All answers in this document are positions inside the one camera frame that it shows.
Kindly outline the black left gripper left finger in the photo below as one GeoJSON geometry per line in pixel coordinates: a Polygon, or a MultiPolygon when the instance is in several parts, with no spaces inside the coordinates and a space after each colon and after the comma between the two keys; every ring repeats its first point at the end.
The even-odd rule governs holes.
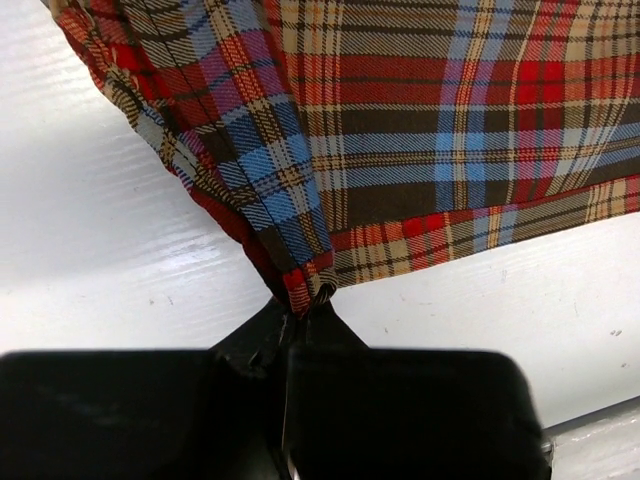
{"type": "Polygon", "coordinates": [[[1,358],[5,479],[285,479],[270,399],[288,310],[268,302],[207,349],[1,358]]]}

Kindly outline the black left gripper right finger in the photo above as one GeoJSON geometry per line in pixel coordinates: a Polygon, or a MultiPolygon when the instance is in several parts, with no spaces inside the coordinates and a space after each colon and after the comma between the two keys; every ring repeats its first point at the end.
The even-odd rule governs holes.
{"type": "Polygon", "coordinates": [[[282,448],[303,479],[547,479],[543,444],[504,354],[370,347],[330,304],[289,348],[282,448]]]}

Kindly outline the red plaid long sleeve shirt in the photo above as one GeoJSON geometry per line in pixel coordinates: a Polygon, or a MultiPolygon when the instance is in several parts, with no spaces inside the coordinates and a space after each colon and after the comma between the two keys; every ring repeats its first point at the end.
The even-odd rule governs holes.
{"type": "Polygon", "coordinates": [[[296,315],[639,209],[635,1],[52,1],[296,315]]]}

